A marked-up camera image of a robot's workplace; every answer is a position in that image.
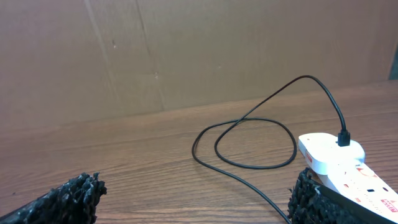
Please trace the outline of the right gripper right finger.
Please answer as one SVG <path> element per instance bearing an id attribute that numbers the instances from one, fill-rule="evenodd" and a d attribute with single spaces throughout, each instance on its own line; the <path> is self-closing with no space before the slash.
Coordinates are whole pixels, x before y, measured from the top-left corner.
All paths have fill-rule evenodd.
<path id="1" fill-rule="evenodd" d="M 288 218 L 293 224 L 393 224 L 350 199 L 313 180 L 305 168 L 290 189 Z"/>

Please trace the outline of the white charger plug adapter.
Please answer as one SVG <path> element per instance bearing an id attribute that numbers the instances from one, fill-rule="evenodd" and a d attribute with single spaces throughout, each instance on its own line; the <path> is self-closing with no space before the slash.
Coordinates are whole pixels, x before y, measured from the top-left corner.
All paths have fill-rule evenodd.
<path id="1" fill-rule="evenodd" d="M 307 164 L 317 174 L 328 175 L 335 166 L 353 166 L 365 161 L 360 143 L 351 140 L 338 144 L 338 137 L 328 133 L 308 133 L 298 137 L 298 148 Z"/>

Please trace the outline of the white power strip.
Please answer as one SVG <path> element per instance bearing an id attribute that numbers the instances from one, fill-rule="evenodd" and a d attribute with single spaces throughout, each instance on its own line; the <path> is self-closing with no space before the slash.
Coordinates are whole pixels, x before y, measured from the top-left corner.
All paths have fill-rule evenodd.
<path id="1" fill-rule="evenodd" d="M 311 163 L 320 192 L 365 223 L 397 223 L 397 193 L 365 163 L 356 160 Z"/>

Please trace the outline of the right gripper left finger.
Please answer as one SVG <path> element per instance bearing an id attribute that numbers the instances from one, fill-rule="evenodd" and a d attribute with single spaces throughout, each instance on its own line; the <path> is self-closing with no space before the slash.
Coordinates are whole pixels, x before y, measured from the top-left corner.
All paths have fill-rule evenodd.
<path id="1" fill-rule="evenodd" d="M 47 194 L 1 217 L 8 224 L 94 224 L 96 206 L 107 194 L 99 173 L 82 173 Z"/>

